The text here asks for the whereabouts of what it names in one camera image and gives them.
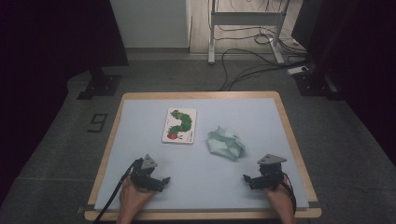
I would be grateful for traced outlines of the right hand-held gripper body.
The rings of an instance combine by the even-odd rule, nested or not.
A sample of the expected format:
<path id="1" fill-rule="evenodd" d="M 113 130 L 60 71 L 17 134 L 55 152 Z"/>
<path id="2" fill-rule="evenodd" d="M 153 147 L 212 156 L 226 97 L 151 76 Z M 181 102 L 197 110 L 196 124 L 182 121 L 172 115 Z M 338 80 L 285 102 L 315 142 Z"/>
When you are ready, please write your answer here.
<path id="1" fill-rule="evenodd" d="M 266 154 L 259 161 L 260 173 L 259 179 L 260 189 L 275 189 L 283 180 L 282 163 L 286 159 L 272 154 Z"/>

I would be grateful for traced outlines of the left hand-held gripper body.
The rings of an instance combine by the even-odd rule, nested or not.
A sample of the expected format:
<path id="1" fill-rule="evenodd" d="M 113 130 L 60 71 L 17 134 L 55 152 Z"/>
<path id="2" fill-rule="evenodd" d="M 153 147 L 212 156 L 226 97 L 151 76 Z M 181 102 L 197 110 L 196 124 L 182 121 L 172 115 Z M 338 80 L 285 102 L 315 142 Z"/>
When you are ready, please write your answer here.
<path id="1" fill-rule="evenodd" d="M 150 175 L 158 164 L 147 154 L 144 158 L 134 161 L 131 180 L 140 189 L 153 190 L 154 186 L 160 185 L 159 180 L 152 178 Z"/>

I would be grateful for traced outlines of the light green cloth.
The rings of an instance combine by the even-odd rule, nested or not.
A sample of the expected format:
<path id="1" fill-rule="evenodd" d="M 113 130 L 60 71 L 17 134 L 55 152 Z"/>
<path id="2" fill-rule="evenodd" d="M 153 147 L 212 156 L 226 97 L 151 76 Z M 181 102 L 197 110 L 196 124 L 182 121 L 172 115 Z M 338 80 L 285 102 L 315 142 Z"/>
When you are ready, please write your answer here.
<path id="1" fill-rule="evenodd" d="M 207 134 L 206 142 L 211 154 L 231 161 L 236 161 L 247 149 L 234 130 L 221 128 L 220 126 Z"/>

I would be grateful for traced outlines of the caterpillar picture book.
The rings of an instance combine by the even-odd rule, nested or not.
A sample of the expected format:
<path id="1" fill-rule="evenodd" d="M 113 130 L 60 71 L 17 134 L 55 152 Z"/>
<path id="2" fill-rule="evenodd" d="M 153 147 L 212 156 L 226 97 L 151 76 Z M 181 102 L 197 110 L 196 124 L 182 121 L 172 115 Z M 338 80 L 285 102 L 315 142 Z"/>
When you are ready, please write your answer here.
<path id="1" fill-rule="evenodd" d="M 197 110 L 170 107 L 166 113 L 163 142 L 192 144 L 194 142 Z"/>

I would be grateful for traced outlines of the person's left hand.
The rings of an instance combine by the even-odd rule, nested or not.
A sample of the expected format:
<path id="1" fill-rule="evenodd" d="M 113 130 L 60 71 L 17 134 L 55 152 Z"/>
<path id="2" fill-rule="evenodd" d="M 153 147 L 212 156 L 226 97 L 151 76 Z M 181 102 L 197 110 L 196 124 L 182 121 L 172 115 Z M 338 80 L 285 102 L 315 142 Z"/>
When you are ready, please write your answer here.
<path id="1" fill-rule="evenodd" d="M 155 194 L 155 191 L 138 189 L 130 178 L 126 178 L 120 192 L 120 216 L 133 218 Z"/>

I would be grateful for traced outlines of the person's right hand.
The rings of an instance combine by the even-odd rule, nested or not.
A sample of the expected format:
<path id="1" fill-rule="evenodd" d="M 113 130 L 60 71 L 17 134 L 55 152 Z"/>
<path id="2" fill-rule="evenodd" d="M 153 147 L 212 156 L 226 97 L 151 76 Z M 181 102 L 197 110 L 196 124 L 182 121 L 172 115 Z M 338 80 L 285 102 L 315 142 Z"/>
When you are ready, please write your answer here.
<path id="1" fill-rule="evenodd" d="M 279 184 L 275 189 L 266 189 L 264 191 L 272 208 L 281 217 L 294 215 L 291 196 L 287 190 L 288 186 L 288 179 L 284 177 L 283 183 Z"/>

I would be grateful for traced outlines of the wooden table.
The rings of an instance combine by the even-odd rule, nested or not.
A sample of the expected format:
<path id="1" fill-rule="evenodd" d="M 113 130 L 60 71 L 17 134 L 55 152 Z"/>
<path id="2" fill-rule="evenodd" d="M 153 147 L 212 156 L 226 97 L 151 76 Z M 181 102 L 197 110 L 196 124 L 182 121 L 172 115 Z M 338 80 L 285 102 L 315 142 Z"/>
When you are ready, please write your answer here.
<path id="1" fill-rule="evenodd" d="M 99 190 L 102 186 L 104 176 L 106 173 L 108 158 L 111 148 L 113 147 L 114 139 L 117 129 L 120 124 L 120 117 L 122 107 L 127 100 L 193 100 L 193 99 L 264 99 L 272 98 L 276 103 L 284 131 L 290 144 L 292 156 L 294 158 L 297 170 L 302 179 L 304 192 L 307 196 L 308 202 L 318 202 L 317 195 L 313 189 L 309 174 L 306 171 L 304 160 L 302 158 L 300 149 L 295 140 L 292 128 L 290 127 L 289 119 L 285 108 L 282 104 L 280 96 L 275 91 L 231 91 L 231 92 L 136 92 L 126 93 L 122 96 L 120 106 L 118 108 L 115 120 L 113 122 L 110 136 L 108 138 L 106 149 L 97 172 L 97 176 L 92 187 L 92 193 L 88 204 L 95 205 Z M 94 211 L 85 212 L 84 217 L 89 221 L 100 218 L 103 221 L 113 221 L 118 215 L 119 209 L 110 210 L 107 207 L 96 209 Z M 299 218 L 320 217 L 322 214 L 321 208 L 306 208 L 300 209 L 297 206 L 296 215 Z M 274 216 L 274 212 L 270 206 L 264 209 L 243 209 L 243 210 L 160 210 L 150 211 L 145 210 L 138 215 L 138 219 L 153 221 L 153 220 L 205 220 L 205 219 L 259 219 L 270 218 Z"/>

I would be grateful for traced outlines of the black stand base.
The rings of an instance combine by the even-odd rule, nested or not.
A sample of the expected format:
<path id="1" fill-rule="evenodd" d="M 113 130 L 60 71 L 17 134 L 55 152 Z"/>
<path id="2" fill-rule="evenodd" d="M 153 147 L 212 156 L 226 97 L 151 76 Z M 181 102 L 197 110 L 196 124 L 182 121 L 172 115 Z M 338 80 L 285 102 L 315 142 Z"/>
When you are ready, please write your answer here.
<path id="1" fill-rule="evenodd" d="M 106 75 L 101 67 L 89 69 L 92 77 L 85 91 L 78 95 L 79 100 L 91 100 L 93 96 L 113 96 L 121 81 L 121 75 Z"/>
<path id="2" fill-rule="evenodd" d="M 293 76 L 302 96 L 326 97 L 331 101 L 342 101 L 341 91 L 329 76 L 317 76 L 311 72 L 303 72 Z"/>

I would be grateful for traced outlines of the white power strip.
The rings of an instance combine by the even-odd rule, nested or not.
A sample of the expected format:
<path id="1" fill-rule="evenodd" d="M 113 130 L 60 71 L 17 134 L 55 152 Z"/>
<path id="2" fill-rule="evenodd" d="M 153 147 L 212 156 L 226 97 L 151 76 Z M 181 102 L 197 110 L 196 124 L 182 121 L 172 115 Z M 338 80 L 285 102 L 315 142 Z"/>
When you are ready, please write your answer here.
<path id="1" fill-rule="evenodd" d="M 307 72 L 309 69 L 306 66 L 299 66 L 299 67 L 294 67 L 291 69 L 287 70 L 287 74 L 288 75 L 295 75 L 295 74 L 299 74 L 299 73 L 303 73 L 303 72 Z"/>

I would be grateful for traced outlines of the dark curtain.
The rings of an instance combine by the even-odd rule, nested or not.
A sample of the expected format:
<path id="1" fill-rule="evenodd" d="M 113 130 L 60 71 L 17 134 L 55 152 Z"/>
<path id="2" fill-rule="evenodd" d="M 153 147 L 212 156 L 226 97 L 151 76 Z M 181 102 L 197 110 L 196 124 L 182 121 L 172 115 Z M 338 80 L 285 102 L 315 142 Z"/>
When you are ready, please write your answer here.
<path id="1" fill-rule="evenodd" d="M 396 165 L 396 0 L 302 0 L 291 36 Z"/>
<path id="2" fill-rule="evenodd" d="M 127 64 L 110 0 L 0 0 L 0 205 L 71 77 Z"/>

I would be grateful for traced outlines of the white partition panel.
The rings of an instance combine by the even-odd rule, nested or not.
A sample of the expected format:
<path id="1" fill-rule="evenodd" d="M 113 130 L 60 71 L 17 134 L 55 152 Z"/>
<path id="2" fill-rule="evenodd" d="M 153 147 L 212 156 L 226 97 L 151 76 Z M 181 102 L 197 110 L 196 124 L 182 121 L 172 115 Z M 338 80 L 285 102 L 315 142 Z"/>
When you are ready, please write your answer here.
<path id="1" fill-rule="evenodd" d="M 187 49 L 191 0 L 110 0 L 125 48 Z"/>

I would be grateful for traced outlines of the white metal desk frame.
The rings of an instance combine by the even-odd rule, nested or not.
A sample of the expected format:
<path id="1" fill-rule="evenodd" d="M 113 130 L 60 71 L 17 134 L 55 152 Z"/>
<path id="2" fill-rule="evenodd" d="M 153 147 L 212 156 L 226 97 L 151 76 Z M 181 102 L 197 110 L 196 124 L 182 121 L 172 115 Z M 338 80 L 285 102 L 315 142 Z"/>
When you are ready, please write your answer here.
<path id="1" fill-rule="evenodd" d="M 215 26 L 216 25 L 259 25 L 259 26 L 275 26 L 274 35 L 269 39 L 269 45 L 276 58 L 278 64 L 284 64 L 281 54 L 279 36 L 283 28 L 284 20 L 287 16 L 287 10 L 290 0 L 284 0 L 282 8 L 278 12 L 217 12 L 216 0 L 211 0 L 209 24 L 210 37 L 208 44 L 208 63 L 215 63 Z"/>

